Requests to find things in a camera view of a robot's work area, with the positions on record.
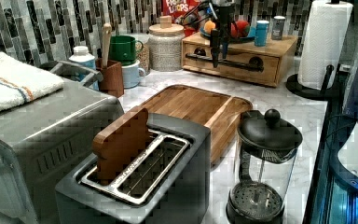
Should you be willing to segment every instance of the french press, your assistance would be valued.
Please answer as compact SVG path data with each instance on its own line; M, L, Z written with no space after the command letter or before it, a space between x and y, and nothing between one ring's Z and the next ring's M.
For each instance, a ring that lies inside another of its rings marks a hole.
M230 223L282 223L301 132L270 109L241 114L234 164L235 186L227 202Z

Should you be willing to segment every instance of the bottle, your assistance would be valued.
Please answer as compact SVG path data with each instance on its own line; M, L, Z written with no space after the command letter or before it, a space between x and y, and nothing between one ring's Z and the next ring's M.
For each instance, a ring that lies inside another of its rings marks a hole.
M269 21L258 21L255 27L255 46L266 46L267 33L269 32Z
M86 46L74 47L74 55L69 58L69 61L96 70L95 57L92 54L89 54L89 49ZM78 81L81 81L86 75L86 73L78 74ZM98 81L92 84L92 88L96 91L99 90Z

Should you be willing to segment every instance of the green mug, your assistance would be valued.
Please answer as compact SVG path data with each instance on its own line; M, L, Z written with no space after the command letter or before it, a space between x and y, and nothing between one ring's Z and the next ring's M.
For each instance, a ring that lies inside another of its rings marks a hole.
M136 42L141 48L136 50ZM121 62L123 66L136 62L136 54L144 48L144 44L128 35L115 35L110 37L109 60Z

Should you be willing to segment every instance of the paper towel holder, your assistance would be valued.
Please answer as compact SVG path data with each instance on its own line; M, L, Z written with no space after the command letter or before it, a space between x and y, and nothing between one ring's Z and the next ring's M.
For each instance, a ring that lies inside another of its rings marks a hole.
M326 66L326 73L324 75L324 82L320 90L315 90L313 88L305 87L298 82L298 74L294 74L287 78L286 88L295 95L301 96L303 98L317 100L317 101L326 101L333 98L338 98L340 90L336 81L333 82L333 86L327 89L328 82L330 80L331 74L333 73L334 66L329 64Z

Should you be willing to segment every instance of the wooden spice rack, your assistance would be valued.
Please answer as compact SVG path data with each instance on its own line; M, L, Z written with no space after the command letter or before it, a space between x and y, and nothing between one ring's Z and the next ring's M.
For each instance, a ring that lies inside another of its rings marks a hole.
M264 70L251 72L221 64L213 68L211 63L188 59L186 54L194 54L196 49L204 49L206 56L211 57L210 41L198 32L182 40L182 66L194 72L277 87L281 78L292 66L296 42L296 36L285 35L282 40L271 40L269 36L265 47L256 47L254 42L229 44L228 61L249 63L254 57L262 60Z

